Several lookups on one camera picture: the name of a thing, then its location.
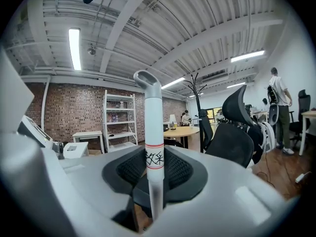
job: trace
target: red brick wall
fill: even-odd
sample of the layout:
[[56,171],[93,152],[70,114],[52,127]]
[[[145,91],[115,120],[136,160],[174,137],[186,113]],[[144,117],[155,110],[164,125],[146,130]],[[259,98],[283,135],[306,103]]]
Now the red brick wall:
[[28,83],[27,87],[34,94],[34,99],[27,109],[25,115],[33,119],[33,121],[40,125],[40,116],[41,116],[41,104],[43,101],[43,95],[45,90],[44,83]]
[[[43,83],[27,83],[35,95],[34,101],[26,112],[35,122],[39,120],[41,113],[41,100],[44,92]],[[130,95],[135,93],[136,127],[138,141],[145,140],[144,134],[144,94],[126,90],[97,87],[78,84],[51,83],[48,88],[45,106],[44,125],[46,133],[55,141],[72,142],[72,135],[82,131],[103,131],[102,104],[104,91],[109,94]],[[180,116],[186,108],[183,101],[163,98],[163,120],[168,121],[170,114],[175,114],[180,122]],[[119,120],[127,120],[126,113],[118,114]],[[108,126],[109,133],[127,131],[127,124]],[[127,138],[111,140],[117,144]]]

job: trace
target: pants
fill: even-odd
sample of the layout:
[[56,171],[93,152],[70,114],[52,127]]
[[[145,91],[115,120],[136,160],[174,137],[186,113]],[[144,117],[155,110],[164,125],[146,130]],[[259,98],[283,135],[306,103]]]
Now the pants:
[[285,148],[290,148],[290,112],[288,106],[278,106],[278,120],[276,123],[276,141],[284,143]]

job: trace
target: shelf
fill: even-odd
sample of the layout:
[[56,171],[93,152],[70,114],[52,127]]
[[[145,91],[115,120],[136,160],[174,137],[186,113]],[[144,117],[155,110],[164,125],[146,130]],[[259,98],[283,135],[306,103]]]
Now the shelf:
[[135,121],[121,121],[121,122],[107,122],[106,125],[109,124],[128,124],[128,123],[134,123]]
[[107,108],[107,112],[130,112],[134,109],[121,109],[121,108]]
[[113,151],[117,151],[117,150],[121,150],[121,149],[125,149],[125,148],[130,148],[130,147],[134,147],[134,146],[136,146],[134,143],[124,142],[121,144],[109,146],[109,152],[113,152]]
[[107,94],[107,101],[132,101],[133,97]]
[[112,139],[117,139],[117,138],[123,138],[123,137],[133,136],[133,135],[135,135],[134,132],[114,133],[114,136],[108,136],[108,139],[109,139],[109,140],[112,140]]

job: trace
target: wooden floor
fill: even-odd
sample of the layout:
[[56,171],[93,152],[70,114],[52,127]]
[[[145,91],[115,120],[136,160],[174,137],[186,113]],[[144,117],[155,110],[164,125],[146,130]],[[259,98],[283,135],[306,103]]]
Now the wooden floor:
[[[286,200],[301,193],[302,186],[307,184],[309,177],[296,184],[295,179],[302,173],[311,169],[313,154],[316,148],[309,145],[302,156],[299,156],[299,149],[294,150],[293,156],[287,156],[279,149],[263,154],[261,160],[252,167],[253,174],[264,181],[270,181],[270,185],[284,196]],[[135,205],[136,217],[139,225],[139,233],[144,227],[150,226],[152,220],[142,211],[141,207]]]

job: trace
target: fluorescent light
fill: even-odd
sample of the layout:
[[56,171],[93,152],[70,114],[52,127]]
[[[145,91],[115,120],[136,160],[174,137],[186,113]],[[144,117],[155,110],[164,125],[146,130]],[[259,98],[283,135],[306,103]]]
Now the fluorescent light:
[[[200,93],[199,96],[203,95],[204,93]],[[195,97],[195,95],[189,96],[189,97]]]
[[69,46],[74,70],[81,70],[80,64],[80,29],[69,29]]
[[240,60],[243,60],[243,59],[247,59],[247,58],[263,55],[264,53],[265,53],[264,51],[259,51],[259,52],[254,52],[254,53],[249,53],[249,54],[237,56],[235,58],[232,58],[231,62],[240,61]]
[[184,80],[184,78],[181,77],[181,78],[177,79],[176,81],[172,81],[171,83],[168,83],[165,86],[162,86],[161,89],[166,89],[167,87],[170,87],[170,86],[172,86],[180,81],[183,81],[183,80]]
[[234,84],[231,86],[227,86],[227,88],[231,88],[231,87],[235,87],[235,86],[239,86],[239,85],[243,85],[243,84],[245,84],[245,82],[241,82],[241,83],[237,83],[237,84]]

